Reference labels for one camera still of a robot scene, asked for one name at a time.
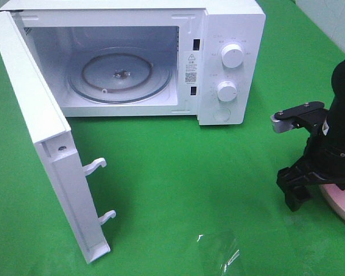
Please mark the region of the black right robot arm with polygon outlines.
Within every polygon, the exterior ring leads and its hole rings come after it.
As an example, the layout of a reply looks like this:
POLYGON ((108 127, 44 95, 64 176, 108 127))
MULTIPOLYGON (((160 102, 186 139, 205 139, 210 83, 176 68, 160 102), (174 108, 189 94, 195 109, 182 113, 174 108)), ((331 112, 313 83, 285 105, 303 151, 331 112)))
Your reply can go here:
POLYGON ((310 133, 302 157, 277 174, 277 185, 293 212, 311 198, 307 186, 335 184, 345 190, 345 59, 335 67, 331 86, 335 96, 329 109, 313 101, 271 116, 277 133, 300 128, 310 133))

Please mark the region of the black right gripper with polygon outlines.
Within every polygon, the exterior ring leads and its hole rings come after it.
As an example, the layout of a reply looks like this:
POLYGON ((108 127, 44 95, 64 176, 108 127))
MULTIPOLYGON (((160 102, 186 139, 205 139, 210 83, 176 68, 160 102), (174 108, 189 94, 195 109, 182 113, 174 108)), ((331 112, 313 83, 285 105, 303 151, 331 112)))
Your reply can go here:
POLYGON ((308 139, 303 156, 278 171, 276 183, 292 212, 312 199, 306 184, 345 184, 345 126, 321 124, 308 139))

